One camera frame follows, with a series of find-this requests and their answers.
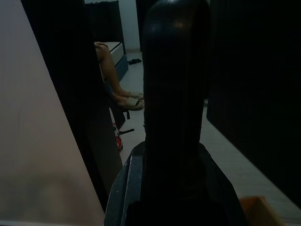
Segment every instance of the beige sandal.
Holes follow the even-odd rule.
[[[138,110],[140,108],[143,108],[143,106],[144,106],[143,100],[137,100],[135,98],[129,97],[127,99],[126,105],[122,107],[127,110]]]
[[[138,93],[138,92],[129,92],[130,93],[130,97],[138,99],[138,100],[143,100],[144,99],[144,95],[143,93]]]

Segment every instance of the leg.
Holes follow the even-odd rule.
[[[95,43],[95,49],[97,53],[98,60],[100,60],[100,67],[103,72],[103,76],[109,81],[113,88],[115,95],[121,97],[129,97],[130,94],[122,89],[119,84],[119,79],[115,69],[115,65],[108,47],[104,44]]]

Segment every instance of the black slipper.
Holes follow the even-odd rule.
[[[141,63],[142,61],[140,59],[132,59],[130,61],[128,61],[129,65],[133,65],[133,64],[137,64],[137,63]]]

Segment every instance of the foot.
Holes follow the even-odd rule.
[[[124,91],[123,89],[114,91],[114,94],[116,94],[117,96],[120,96],[120,97],[130,97],[130,93]]]
[[[132,97],[121,97],[116,94],[114,94],[114,98],[117,102],[117,104],[124,109],[127,110],[140,110],[143,109],[144,106],[144,101],[143,100],[138,100]]]
[[[113,96],[119,106],[124,107],[127,104],[127,97],[122,97],[115,93],[113,93]]]

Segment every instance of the floor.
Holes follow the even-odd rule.
[[[142,58],[141,53],[130,53],[128,60]],[[129,70],[120,82],[125,90],[143,92],[143,65],[129,65]],[[214,161],[233,184],[238,197],[263,195],[288,226],[301,226],[301,210],[275,187],[239,150],[234,147],[206,118],[204,108],[200,142],[205,145]],[[123,150],[120,153],[124,164],[132,149],[144,141],[143,110],[131,111],[121,130],[135,131],[121,136]]]

